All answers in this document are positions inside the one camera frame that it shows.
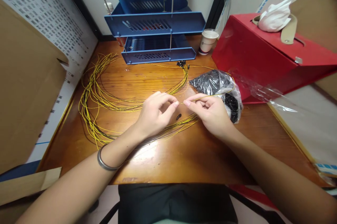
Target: red tissue box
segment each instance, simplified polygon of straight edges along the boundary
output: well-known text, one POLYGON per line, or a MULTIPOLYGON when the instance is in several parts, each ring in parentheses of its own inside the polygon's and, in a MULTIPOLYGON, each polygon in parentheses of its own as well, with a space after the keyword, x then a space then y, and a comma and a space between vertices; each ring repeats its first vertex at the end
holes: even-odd
POLYGON ((281 32, 260 30, 253 14, 231 15, 212 54, 218 69, 234 76, 243 103, 262 103, 251 95, 249 83, 286 94, 337 70, 337 54, 296 34, 292 45, 281 32))

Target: paper cup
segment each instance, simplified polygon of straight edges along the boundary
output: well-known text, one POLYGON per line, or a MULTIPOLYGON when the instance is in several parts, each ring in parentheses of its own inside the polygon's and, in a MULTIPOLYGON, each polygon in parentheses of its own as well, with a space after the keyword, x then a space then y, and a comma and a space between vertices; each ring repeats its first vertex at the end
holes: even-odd
POLYGON ((219 34, 214 29, 205 29, 200 41, 199 54, 207 55, 218 37, 219 34))

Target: shelf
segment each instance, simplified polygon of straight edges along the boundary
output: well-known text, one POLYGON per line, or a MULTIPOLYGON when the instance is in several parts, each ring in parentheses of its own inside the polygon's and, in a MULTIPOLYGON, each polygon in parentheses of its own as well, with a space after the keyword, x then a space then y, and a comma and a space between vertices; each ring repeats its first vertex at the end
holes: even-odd
POLYGON ((201 33, 205 19, 187 0, 120 0, 105 21, 114 37, 201 33))
POLYGON ((139 63, 168 62, 193 60, 196 57, 194 49, 184 35, 134 36, 128 37, 122 56, 127 65, 139 63))

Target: metal bangle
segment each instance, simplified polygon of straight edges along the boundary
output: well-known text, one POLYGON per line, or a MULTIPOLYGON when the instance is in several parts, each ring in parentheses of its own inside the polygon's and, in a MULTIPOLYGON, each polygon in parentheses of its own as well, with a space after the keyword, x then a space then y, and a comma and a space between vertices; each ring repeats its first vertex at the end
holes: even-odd
POLYGON ((106 145, 104 145, 102 148, 100 148, 100 150, 99 150, 98 153, 97 153, 97 160, 98 160, 98 163, 99 163, 99 165, 100 165, 103 169, 105 169, 105 170, 108 170, 108 171, 116 171, 116 170, 118 170, 119 168, 121 168, 123 164, 122 164, 121 166, 119 166, 119 167, 110 167, 110 166, 107 166, 107 165, 103 162, 103 160, 102 160, 102 157, 101 157, 101 151, 102 151, 102 149, 103 149, 106 145))

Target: white tissue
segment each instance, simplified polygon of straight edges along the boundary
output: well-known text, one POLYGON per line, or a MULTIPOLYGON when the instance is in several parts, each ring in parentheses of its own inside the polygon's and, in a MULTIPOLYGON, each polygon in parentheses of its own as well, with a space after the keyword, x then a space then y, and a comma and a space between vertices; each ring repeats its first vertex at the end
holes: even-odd
POLYGON ((290 22, 289 5, 294 1, 296 0, 284 0, 277 5, 271 4, 260 16, 258 27, 267 32, 277 32, 283 29, 290 22))

